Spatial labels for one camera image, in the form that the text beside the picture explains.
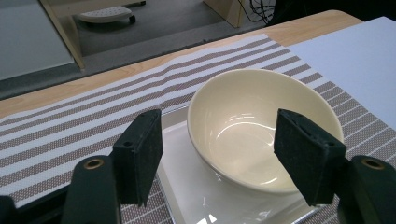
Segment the striped placemat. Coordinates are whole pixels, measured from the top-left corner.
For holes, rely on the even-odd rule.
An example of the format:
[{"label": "striped placemat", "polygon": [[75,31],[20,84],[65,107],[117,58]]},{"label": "striped placemat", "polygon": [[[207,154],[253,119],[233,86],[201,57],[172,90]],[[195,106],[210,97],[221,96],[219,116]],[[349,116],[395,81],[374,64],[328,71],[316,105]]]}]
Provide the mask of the striped placemat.
[{"label": "striped placemat", "polygon": [[[396,164],[396,132],[348,93],[266,35],[204,49],[53,105],[0,119],[0,194],[17,206],[70,181],[77,162],[108,155],[118,136],[143,111],[187,105],[209,78],[236,68],[264,68],[294,77],[319,92],[343,125],[347,156],[363,154]],[[337,222],[334,204],[302,222]],[[173,223],[159,180],[148,206],[122,207],[124,223]]]}]

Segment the wooden table edge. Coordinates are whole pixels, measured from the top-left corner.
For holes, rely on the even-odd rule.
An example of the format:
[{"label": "wooden table edge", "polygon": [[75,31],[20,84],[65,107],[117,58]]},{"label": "wooden table edge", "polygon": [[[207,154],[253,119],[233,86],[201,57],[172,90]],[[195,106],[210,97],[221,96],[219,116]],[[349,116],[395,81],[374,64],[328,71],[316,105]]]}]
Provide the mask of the wooden table edge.
[{"label": "wooden table edge", "polygon": [[228,45],[247,36],[266,34],[277,43],[287,47],[359,23],[362,23],[362,21],[342,11],[329,10],[321,12],[319,14],[307,16],[294,21],[287,21],[242,35],[228,37],[202,46],[184,49],[158,58],[143,61],[141,63],[130,64],[95,76],[84,77],[82,79],[46,88],[44,90],[12,97],[0,101],[0,118],[14,113],[50,105],[63,99],[81,94],[85,91],[90,91],[105,86],[106,84],[134,76],[149,70],[150,68],[169,62],[176,57],[190,54],[200,49]]}]

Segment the cable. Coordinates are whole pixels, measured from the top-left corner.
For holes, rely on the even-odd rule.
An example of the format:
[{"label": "cable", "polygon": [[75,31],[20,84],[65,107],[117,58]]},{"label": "cable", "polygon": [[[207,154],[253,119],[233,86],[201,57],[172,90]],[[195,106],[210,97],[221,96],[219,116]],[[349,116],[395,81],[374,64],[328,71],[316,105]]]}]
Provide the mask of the cable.
[{"label": "cable", "polygon": [[274,8],[275,8],[275,5],[271,5],[271,0],[270,0],[270,3],[268,4],[268,6],[266,6],[264,4],[263,0],[254,0],[255,5],[253,4],[252,0],[249,0],[249,6],[250,6],[250,9],[252,10],[252,12],[254,14],[256,14],[257,16],[261,17],[259,20],[256,20],[256,21],[252,20],[249,17],[249,15],[244,7],[244,4],[242,4],[241,0],[238,0],[238,2],[241,5],[242,9],[244,9],[245,14],[247,15],[247,18],[252,22],[264,21],[265,23],[268,23],[269,20],[271,20],[270,17],[272,17],[274,15],[273,13],[267,15],[267,12],[274,11]]}]

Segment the bowl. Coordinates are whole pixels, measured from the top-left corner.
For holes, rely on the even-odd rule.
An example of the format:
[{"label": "bowl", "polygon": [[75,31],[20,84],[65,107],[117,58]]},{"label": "bowl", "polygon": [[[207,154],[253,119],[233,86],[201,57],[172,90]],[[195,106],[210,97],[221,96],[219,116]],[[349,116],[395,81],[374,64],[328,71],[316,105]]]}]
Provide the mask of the bowl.
[{"label": "bowl", "polygon": [[240,69],[210,78],[192,97],[191,141],[218,175],[270,193],[297,192],[274,153],[279,108],[300,113],[343,142],[329,104],[304,83],[276,72]]}]

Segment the white object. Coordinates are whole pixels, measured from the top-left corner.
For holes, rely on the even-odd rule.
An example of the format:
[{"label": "white object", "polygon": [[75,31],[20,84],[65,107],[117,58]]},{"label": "white object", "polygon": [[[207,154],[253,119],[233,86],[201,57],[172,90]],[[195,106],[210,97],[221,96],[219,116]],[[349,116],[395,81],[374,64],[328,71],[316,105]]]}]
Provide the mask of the white object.
[{"label": "white object", "polygon": [[2,0],[0,21],[0,80],[74,62],[38,1]]},{"label": "white object", "polygon": [[396,21],[381,17],[289,49],[396,130]]},{"label": "white object", "polygon": [[340,122],[315,91],[267,70],[233,70],[211,78],[191,99],[188,129],[196,150],[217,173],[241,186],[296,192],[274,154],[277,110],[303,114],[343,141]]},{"label": "white object", "polygon": [[162,117],[158,177],[176,223],[291,223],[315,209],[300,192],[271,194],[223,181],[196,153],[187,112],[183,107]]},{"label": "white object", "polygon": [[133,16],[134,14],[132,11],[126,7],[108,7],[100,10],[81,13],[78,15],[78,19],[90,23],[107,23],[130,19]]}]

